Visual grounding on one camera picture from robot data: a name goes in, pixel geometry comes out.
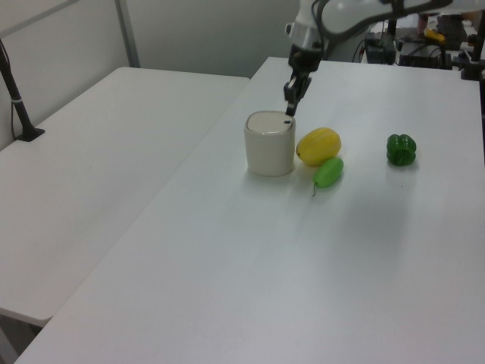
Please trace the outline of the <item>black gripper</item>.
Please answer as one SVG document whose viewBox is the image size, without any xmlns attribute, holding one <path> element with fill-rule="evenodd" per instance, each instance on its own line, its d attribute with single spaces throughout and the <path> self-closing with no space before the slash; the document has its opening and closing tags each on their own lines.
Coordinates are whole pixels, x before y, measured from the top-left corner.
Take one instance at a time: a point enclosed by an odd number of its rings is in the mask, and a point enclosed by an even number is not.
<svg viewBox="0 0 485 364">
<path fill-rule="evenodd" d="M 292 79 L 283 87 L 284 98 L 287 103 L 287 115 L 295 115 L 299 100 L 304 98 L 311 84 L 309 74 L 318 70 L 321 60 L 321 49 L 304 49 L 297 45 L 291 46 L 288 64 L 292 68 Z"/>
</svg>

